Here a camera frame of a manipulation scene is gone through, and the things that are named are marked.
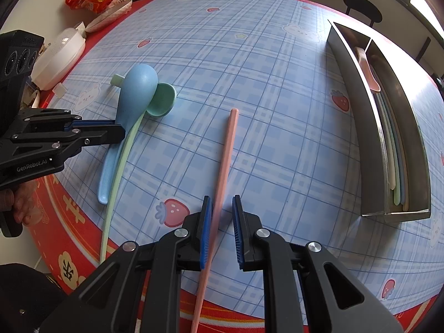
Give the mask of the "person's left hand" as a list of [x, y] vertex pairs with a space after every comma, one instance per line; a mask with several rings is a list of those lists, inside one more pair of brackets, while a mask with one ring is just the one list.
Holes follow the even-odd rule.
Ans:
[[17, 223], [34, 226], [42, 219], [42, 213], [35, 203], [37, 181], [21, 183], [13, 189], [1, 190], [0, 211], [12, 211]]

